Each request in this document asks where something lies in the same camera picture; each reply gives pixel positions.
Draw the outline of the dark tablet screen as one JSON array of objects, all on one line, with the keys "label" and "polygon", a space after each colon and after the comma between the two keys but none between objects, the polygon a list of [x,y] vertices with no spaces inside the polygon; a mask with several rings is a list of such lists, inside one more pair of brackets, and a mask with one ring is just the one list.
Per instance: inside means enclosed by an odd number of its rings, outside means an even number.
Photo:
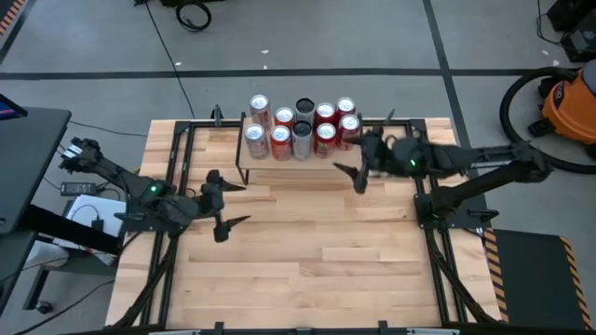
[{"label": "dark tablet screen", "polygon": [[28,112],[10,100],[3,94],[0,94],[0,120],[8,120],[26,117]]}]

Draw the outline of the black mat hazard stripes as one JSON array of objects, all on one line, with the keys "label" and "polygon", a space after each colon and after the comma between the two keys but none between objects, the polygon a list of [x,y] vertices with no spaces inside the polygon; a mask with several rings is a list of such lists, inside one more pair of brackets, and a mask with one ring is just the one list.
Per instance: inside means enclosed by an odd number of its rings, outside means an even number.
[{"label": "black mat hazard stripes", "polygon": [[593,329],[567,237],[487,229],[483,244],[504,322],[569,332]]}]

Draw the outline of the black power adapter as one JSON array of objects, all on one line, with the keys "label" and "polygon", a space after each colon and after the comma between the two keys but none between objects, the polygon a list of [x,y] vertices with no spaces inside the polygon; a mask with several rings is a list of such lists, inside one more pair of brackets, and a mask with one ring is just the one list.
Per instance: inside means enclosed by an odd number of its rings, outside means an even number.
[{"label": "black power adapter", "polygon": [[61,196],[95,195],[97,184],[94,182],[63,182],[60,192]]}]

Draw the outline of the black floor equipment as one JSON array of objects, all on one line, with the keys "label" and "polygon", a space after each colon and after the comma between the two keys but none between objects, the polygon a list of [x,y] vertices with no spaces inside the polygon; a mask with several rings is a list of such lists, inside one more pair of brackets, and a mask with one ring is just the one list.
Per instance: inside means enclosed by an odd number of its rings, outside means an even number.
[{"label": "black floor equipment", "polygon": [[[560,47],[571,62],[596,60],[596,0],[555,0],[543,12],[540,0],[536,0],[536,35],[539,39]],[[543,34],[542,19],[547,18],[558,40]]]}]

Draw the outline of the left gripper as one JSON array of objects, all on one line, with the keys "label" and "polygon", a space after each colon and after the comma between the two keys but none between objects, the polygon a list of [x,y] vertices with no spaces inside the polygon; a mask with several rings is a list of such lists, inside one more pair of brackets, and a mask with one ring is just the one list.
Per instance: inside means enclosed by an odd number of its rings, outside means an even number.
[{"label": "left gripper", "polygon": [[210,170],[205,183],[201,185],[201,208],[204,215],[215,219],[213,234],[216,243],[226,241],[229,230],[250,218],[250,216],[241,216],[222,221],[221,217],[221,211],[224,209],[224,192],[238,192],[245,189],[245,186],[226,181],[217,169]]}]

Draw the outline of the black side desk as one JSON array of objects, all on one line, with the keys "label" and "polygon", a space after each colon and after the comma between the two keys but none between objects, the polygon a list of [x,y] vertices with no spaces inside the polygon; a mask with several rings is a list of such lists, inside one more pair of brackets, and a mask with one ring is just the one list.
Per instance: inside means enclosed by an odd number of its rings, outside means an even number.
[{"label": "black side desk", "polygon": [[28,107],[25,117],[0,121],[0,315],[42,233],[97,249],[120,251],[119,239],[32,203],[72,114]]}]

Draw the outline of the red Coke Zero can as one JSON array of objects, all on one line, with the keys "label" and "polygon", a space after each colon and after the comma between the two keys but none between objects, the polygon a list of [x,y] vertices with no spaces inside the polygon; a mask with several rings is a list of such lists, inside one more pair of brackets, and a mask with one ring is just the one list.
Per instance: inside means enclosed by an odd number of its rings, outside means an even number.
[{"label": "red Coke Zero can", "polygon": [[336,142],[336,128],[331,123],[319,124],[315,133],[315,154],[320,158],[327,158],[334,152]]}]

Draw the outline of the slim silver can black top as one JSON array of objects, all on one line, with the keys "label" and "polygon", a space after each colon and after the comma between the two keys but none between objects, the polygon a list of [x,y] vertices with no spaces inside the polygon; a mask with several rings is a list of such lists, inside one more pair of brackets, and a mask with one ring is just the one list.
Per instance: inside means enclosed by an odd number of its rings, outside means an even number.
[{"label": "slim silver can black top", "polygon": [[309,98],[301,98],[295,103],[296,121],[305,121],[310,125],[314,123],[316,105]]},{"label": "slim silver can black top", "polygon": [[306,160],[311,153],[312,126],[306,121],[298,121],[292,127],[292,150],[298,160]]}]

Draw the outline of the silver Diet Coke can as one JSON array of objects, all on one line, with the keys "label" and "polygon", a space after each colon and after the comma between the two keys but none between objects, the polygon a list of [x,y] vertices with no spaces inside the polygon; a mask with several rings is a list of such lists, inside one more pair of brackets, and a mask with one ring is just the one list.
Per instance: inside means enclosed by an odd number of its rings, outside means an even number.
[{"label": "silver Diet Coke can", "polygon": [[250,112],[254,124],[261,125],[265,130],[271,128],[270,104],[265,95],[257,94],[251,98]]},{"label": "silver Diet Coke can", "polygon": [[269,154],[266,132],[259,124],[251,124],[244,131],[249,155],[252,159],[264,159]]}]

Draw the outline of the orange Fanta can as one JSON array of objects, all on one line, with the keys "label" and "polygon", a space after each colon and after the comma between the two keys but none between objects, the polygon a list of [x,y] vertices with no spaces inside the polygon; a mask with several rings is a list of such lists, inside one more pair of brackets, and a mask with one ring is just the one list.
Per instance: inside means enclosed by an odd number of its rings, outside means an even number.
[{"label": "orange Fanta can", "polygon": [[295,113],[290,107],[280,107],[274,113],[274,124],[292,129],[295,123]]},{"label": "orange Fanta can", "polygon": [[270,134],[271,152],[278,161],[286,161],[291,158],[291,131],[286,126],[274,126]]}]

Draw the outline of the wooden shelf black metal legs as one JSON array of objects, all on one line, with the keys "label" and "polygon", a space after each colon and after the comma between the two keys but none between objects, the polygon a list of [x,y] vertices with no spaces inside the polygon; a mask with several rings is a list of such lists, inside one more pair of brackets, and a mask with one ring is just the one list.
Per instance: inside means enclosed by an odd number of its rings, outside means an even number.
[{"label": "wooden shelf black metal legs", "polygon": [[241,173],[245,184],[249,182],[249,173],[256,170],[313,170],[313,171],[334,171],[338,169],[333,162],[344,164],[351,167],[361,167],[360,151],[354,148],[350,151],[335,151],[328,158],[320,158],[314,154],[305,161],[300,161],[292,157],[290,160],[278,161],[271,153],[263,159],[253,159],[249,154],[249,146],[244,139],[245,130],[252,125],[252,120],[244,112],[240,116],[240,131],[237,135],[237,153],[235,164]]}]

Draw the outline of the white paper sheets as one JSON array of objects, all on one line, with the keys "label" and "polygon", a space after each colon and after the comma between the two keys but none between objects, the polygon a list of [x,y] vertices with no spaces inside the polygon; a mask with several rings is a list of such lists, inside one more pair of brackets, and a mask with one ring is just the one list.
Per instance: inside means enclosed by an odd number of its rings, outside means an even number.
[{"label": "white paper sheets", "polygon": [[64,217],[105,234],[120,236],[122,221],[115,214],[123,213],[125,207],[123,201],[80,195],[69,205]]}]

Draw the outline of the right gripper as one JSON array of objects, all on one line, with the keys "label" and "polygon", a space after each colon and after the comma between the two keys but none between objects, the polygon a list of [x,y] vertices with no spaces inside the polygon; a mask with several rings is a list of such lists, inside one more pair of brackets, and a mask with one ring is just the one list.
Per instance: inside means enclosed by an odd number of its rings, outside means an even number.
[{"label": "right gripper", "polygon": [[392,151],[383,139],[384,131],[381,128],[372,128],[360,136],[360,150],[362,158],[361,170],[340,163],[332,164],[344,172],[352,181],[357,194],[364,194],[368,186],[368,177],[373,172],[374,177],[398,177],[398,166],[394,162]]}]

